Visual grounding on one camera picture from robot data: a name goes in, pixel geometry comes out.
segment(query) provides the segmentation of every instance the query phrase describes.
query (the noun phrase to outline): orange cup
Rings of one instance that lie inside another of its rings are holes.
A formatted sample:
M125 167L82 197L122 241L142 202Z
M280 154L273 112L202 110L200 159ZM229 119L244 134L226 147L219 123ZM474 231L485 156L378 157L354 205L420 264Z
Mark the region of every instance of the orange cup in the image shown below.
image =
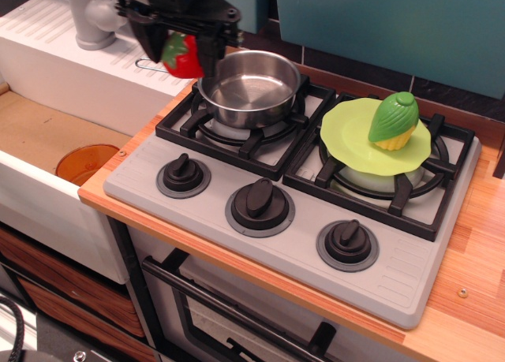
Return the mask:
M56 166L56 175L82 186L118 151L118 147L106 144L79 147L60 160Z

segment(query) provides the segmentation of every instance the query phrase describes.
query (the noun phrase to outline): white faucet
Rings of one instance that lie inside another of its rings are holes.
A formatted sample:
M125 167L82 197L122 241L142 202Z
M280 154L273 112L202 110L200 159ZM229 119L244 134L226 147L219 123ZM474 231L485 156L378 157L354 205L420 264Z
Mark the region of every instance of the white faucet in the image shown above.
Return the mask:
M114 8L113 0L69 0L77 34L77 45L98 50L111 45L114 32L126 24Z

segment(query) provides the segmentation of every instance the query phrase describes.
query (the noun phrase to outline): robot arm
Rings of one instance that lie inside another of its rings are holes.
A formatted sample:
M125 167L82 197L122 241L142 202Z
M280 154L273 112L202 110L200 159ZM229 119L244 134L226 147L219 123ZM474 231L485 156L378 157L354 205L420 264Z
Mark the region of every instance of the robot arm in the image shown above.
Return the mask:
M206 77L215 75L226 45L241 43L240 11L225 0L118 0L117 9L154 62L161 59L169 30L195 35Z

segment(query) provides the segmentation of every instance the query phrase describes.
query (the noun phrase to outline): black burner grate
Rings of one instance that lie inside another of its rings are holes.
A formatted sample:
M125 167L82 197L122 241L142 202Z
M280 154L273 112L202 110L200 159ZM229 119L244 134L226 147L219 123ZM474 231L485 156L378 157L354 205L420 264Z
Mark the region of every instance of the black burner grate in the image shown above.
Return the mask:
M356 99L356 97L347 94L339 96L339 102L352 99ZM320 125L326 112L320 115L316 126L312 127L307 142L288 167L282 183L378 222L424 238L425 240L434 241L458 179L458 173L473 141L474 132L469 129L449 125L445 123L444 117L438 114L434 115L431 119L421 117L421 120L427 125L432 135L432 150L434 154L438 155L438 158L430 157L422 164L426 170L433 173L433 178L421 187L413 188L406 175L399 174L395 176L395 192L376 192L357 187L354 183L339 175L339 171L346 165L328 155L324 143L320 139ZM462 150L456 163L449 162L448 151L441 136L462 142ZM320 149L323 167L317 173L315 180L312 181L300 176L298 171L315 147ZM387 208L384 208L374 204L372 201L354 196L352 193L333 188L333 182L337 182L341 186L360 195L378 200L390 200L391 202ZM411 198L422 196L437 187L443 189L443 197L432 224L419 222L403 214L403 210Z
M274 181L278 181L284 174L289 162L306 140L315 120L336 104L335 90L311 84L307 76L302 76L296 104L284 121L285 128L273 135L266 135L262 129L255 129L246 140L236 140L220 136L206 126L212 119L212 114L209 114L206 108L199 108L200 96L198 87L194 84L192 92L156 126L156 135ZM310 118L305 116L305 98L308 96L322 99ZM176 124L188 114L189 119L177 128ZM268 165L256 159L263 146L275 145L287 137L291 137L292 141L276 164Z

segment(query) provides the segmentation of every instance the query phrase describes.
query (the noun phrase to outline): oven door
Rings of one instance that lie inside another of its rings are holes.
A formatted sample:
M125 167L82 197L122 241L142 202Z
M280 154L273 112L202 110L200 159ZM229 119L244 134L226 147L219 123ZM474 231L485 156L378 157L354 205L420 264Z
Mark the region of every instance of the oven door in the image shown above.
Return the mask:
M139 230L129 233L163 336L203 362L414 362Z
M185 337L220 361L331 361L324 356L336 329L322 322L310 342L289 334L271 319L261 319L229 298L183 276L188 254L175 249L162 262L147 257L142 268L170 285Z

